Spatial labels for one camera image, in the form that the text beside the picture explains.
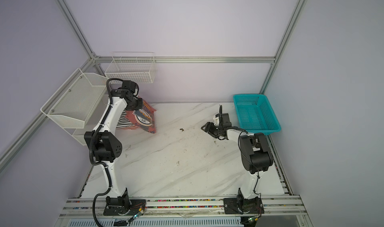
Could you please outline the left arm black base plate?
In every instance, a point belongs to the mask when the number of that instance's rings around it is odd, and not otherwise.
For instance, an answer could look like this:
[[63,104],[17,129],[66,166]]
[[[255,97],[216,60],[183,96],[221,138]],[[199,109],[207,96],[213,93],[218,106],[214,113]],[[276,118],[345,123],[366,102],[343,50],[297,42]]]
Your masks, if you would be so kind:
[[134,216],[146,206],[145,199],[106,198],[104,216]]

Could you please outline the black white striped tank top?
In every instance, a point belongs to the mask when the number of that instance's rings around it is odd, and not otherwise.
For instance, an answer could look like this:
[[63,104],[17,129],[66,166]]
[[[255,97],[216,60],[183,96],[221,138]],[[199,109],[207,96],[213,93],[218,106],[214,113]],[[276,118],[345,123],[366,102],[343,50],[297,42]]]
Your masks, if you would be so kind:
[[117,123],[117,130],[136,130],[138,129],[138,126],[133,124],[127,117],[126,117],[126,111],[123,111],[120,115],[120,118]]

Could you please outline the dusty red tank top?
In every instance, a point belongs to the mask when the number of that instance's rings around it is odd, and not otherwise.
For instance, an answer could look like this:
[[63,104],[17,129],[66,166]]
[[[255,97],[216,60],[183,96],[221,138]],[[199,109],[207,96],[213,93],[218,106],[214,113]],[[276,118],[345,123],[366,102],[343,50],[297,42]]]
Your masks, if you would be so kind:
[[155,112],[156,109],[143,100],[142,108],[139,110],[126,111],[125,118],[136,127],[141,128],[146,132],[155,134]]

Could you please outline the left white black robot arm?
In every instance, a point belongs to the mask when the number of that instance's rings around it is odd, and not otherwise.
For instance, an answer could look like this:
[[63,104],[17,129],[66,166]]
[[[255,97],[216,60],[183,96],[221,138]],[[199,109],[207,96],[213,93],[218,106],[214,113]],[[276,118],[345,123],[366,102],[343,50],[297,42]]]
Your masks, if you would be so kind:
[[139,110],[143,106],[138,97],[136,82],[111,78],[106,83],[108,103],[98,124],[84,134],[89,148],[89,158],[93,166],[102,166],[108,189],[97,197],[106,196],[107,208],[120,208],[128,211],[131,202],[127,187],[121,182],[117,159],[122,154],[123,144],[115,136],[117,125],[124,111]]

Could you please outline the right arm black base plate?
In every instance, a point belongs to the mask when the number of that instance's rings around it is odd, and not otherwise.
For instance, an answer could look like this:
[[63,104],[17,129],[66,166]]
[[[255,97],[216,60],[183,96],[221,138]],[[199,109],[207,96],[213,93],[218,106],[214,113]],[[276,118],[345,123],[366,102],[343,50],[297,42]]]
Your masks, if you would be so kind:
[[264,205],[259,197],[240,200],[237,198],[224,198],[225,214],[264,214]]

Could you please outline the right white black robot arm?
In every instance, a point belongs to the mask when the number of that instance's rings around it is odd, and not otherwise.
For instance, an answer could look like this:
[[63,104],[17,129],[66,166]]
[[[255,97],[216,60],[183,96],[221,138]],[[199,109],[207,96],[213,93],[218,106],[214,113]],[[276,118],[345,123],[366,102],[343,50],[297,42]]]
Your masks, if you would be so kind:
[[201,130],[220,141],[236,142],[243,167],[248,172],[247,179],[238,190],[237,206],[244,208],[245,205],[257,203],[261,199],[259,187],[262,176],[274,163],[266,136],[233,126],[227,113],[219,112],[213,120],[203,125]]

